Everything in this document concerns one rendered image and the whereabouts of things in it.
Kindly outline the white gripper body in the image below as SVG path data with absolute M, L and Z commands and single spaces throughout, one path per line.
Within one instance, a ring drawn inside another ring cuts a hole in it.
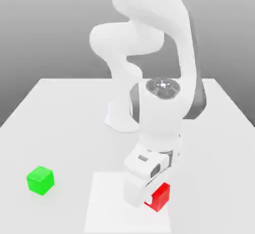
M 140 177 L 137 174 L 125 169 L 123 180 L 123 196 L 124 200 L 133 207 L 140 207 L 144 202 L 149 205 L 161 190 L 161 186 L 167 183 L 173 174 L 172 168 L 161 171 L 156 177 Z

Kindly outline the small red cube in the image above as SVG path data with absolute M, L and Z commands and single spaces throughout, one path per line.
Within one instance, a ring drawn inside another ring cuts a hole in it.
M 163 183 L 153 194 L 152 202 L 148 204 L 144 202 L 145 205 L 150 207 L 156 212 L 159 212 L 164 205 L 169 201 L 170 198 L 170 185 L 168 183 Z

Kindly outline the small green cube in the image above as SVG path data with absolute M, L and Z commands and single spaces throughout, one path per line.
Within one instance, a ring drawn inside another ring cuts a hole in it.
M 43 166 L 38 166 L 27 176 L 30 191 L 41 196 L 45 195 L 55 184 L 53 171 Z

